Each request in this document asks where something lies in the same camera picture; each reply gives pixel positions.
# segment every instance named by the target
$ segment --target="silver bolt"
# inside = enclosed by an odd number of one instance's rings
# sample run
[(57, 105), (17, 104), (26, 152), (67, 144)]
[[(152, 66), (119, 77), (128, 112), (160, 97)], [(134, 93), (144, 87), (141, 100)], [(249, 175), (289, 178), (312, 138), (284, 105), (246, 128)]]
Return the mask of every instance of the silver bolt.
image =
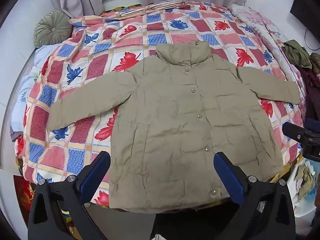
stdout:
[(38, 181), (38, 184), (39, 185), (42, 185), (42, 184), (44, 184), (45, 183), (45, 179), (40, 179), (39, 181)]
[(75, 175), (70, 175), (70, 176), (67, 178), (67, 180), (68, 180), (69, 182), (73, 182), (75, 179), (76, 179), (76, 176), (75, 176)]
[(281, 186), (285, 186), (285, 181), (283, 180), (283, 179), (281, 179), (281, 180), (279, 180), (279, 184), (281, 185)]
[(257, 181), (257, 178), (255, 176), (249, 176), (249, 181), (250, 182), (256, 182)]

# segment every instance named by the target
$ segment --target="pink floral quilt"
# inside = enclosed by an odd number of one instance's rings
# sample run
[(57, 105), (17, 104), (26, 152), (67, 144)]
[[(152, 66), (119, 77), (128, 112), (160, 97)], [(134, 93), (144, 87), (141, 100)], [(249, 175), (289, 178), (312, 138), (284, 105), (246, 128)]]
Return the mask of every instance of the pink floral quilt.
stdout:
[[(41, 178), (62, 181), (70, 174), (78, 174), (100, 151), (112, 154), (110, 138), (117, 109), (49, 132), (46, 124), (50, 106), (98, 76), (124, 71), (154, 55), (158, 43), (208, 41), (212, 53), (237, 67), (255, 67), (293, 80), (293, 70), (282, 68), (280, 57), (276, 58), (266, 46), (267, 38), (255, 33), (227, 8), (211, 3), (166, 1), (70, 22), (74, 26), (72, 37), (44, 63), (27, 100), (23, 174), (34, 183)], [(285, 137), (281, 127), (284, 122), (302, 125), (301, 109), (284, 102), (259, 102), (270, 118), (284, 163), (293, 161), (299, 151), (298, 143)], [(106, 174), (92, 201), (108, 205), (108, 188)]]

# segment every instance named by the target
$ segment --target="jacket sleeve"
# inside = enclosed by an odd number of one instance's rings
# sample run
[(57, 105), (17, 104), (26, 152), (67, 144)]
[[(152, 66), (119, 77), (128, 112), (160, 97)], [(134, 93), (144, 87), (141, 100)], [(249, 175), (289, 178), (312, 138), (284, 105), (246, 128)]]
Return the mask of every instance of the jacket sleeve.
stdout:
[(129, 71), (112, 71), (96, 78), (51, 106), (47, 128), (61, 129), (118, 106), (130, 97), (139, 81)]
[(301, 104), (298, 86), (292, 81), (283, 81), (268, 72), (253, 67), (236, 67), (233, 64), (231, 71), (248, 89), (257, 97), (289, 102), (295, 105)]

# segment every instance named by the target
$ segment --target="jacket collar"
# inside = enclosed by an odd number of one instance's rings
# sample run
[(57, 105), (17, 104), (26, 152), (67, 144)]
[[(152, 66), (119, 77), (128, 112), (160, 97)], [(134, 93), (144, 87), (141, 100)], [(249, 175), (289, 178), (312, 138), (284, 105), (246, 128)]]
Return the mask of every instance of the jacket collar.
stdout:
[(160, 59), (173, 65), (191, 65), (205, 61), (211, 55), (207, 41), (183, 44), (158, 44), (156, 52)]

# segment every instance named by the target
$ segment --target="green round pillow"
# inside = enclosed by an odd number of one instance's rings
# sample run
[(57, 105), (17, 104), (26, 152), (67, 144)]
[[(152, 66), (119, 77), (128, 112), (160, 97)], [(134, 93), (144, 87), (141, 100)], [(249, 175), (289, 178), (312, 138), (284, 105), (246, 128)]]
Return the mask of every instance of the green round pillow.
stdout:
[(53, 11), (44, 16), (34, 33), (34, 44), (37, 48), (65, 41), (70, 37), (72, 25), (70, 17), (64, 12)]

